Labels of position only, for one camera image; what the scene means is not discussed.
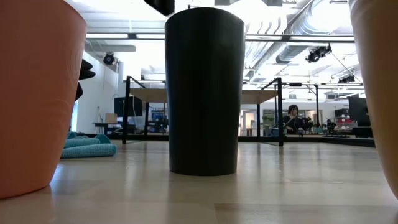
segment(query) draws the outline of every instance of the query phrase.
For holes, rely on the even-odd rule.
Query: man with dark hair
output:
[[[299,134],[300,131],[306,130],[303,118],[299,117],[299,108],[297,105],[290,105],[288,115],[284,116],[284,126],[287,134]]]

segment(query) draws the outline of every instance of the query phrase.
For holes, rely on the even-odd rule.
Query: beige cylinder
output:
[[[349,6],[376,148],[398,198],[398,0],[350,0]]]

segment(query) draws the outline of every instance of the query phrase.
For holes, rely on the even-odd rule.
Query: ceiling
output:
[[[85,19],[88,32],[145,32],[164,33],[167,17],[148,6],[144,0],[66,0]],[[309,0],[286,1],[283,7],[269,7],[261,0],[239,0],[229,6],[215,6],[214,0],[176,0],[176,11],[185,10],[190,4],[195,7],[218,7],[240,17],[246,25],[247,34],[298,34],[306,35],[352,35],[353,30],[346,4],[334,5],[329,0],[314,0],[313,4],[296,16]],[[128,58],[135,54],[134,62],[141,65],[146,80],[165,78],[163,40],[91,40],[86,51],[103,57],[104,52],[96,46],[134,45],[136,52],[115,53]],[[246,42],[244,76],[250,82],[270,82],[282,77],[283,82],[325,82],[337,83],[340,77],[354,74],[361,83],[361,71],[354,44],[331,44],[333,54],[317,63],[308,63],[305,57],[309,50],[320,44],[292,44],[273,42]],[[275,57],[284,49],[294,48],[288,63],[278,63]],[[246,85],[256,89],[263,85]]]

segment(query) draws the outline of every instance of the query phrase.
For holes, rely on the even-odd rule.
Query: light fixture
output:
[[[246,82],[245,84],[250,84],[250,85],[265,85],[268,84],[267,82]]]
[[[318,62],[321,58],[326,57],[326,55],[332,53],[330,44],[327,47],[317,47],[310,50],[310,55],[305,58],[309,63]]]
[[[354,42],[355,39],[353,36],[333,36],[333,35],[324,35],[324,36],[291,36],[290,41],[306,41],[306,42]]]
[[[317,43],[317,42],[288,42],[288,46],[313,46],[313,47],[326,47],[329,43]]]
[[[348,4],[347,0],[331,0],[330,4]]]
[[[138,80],[140,83],[163,83],[164,81],[160,80]]]
[[[268,41],[278,41],[282,40],[281,35],[246,35],[246,41],[257,41],[257,40],[268,40]]]
[[[328,86],[363,86],[361,83],[322,83],[321,85],[328,85]]]
[[[164,34],[136,34],[137,39],[159,39],[164,40]]]
[[[86,39],[128,39],[128,34],[86,34]]]
[[[103,62],[105,63],[105,65],[114,65],[118,62],[118,58],[114,56],[113,52],[107,52]]]
[[[340,78],[338,80],[338,83],[351,83],[351,82],[355,82],[354,75],[348,75],[347,77]]]

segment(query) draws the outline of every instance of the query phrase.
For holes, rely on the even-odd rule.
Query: ceiling light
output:
[[[245,84],[250,84],[250,85],[264,85],[268,84],[267,82],[246,82]]]
[[[306,42],[354,42],[353,36],[291,36],[290,41]]]
[[[309,63],[315,63],[321,58],[326,57],[326,55],[332,52],[330,44],[327,47],[317,47],[316,49],[310,50],[310,55],[305,58]]]
[[[322,83],[321,85],[328,86],[362,86],[360,83]]]
[[[280,35],[246,35],[246,41],[257,41],[257,40],[268,40],[268,41],[277,41],[282,40],[282,36]]]
[[[347,0],[331,0],[330,4],[348,4]]]
[[[317,42],[288,42],[289,46],[314,46],[314,47],[326,47],[329,43],[317,43]]]
[[[163,81],[160,80],[138,80],[140,83],[163,83]]]
[[[128,39],[128,34],[86,34],[86,39]]]
[[[164,40],[164,34],[136,34],[137,39],[159,39]]]

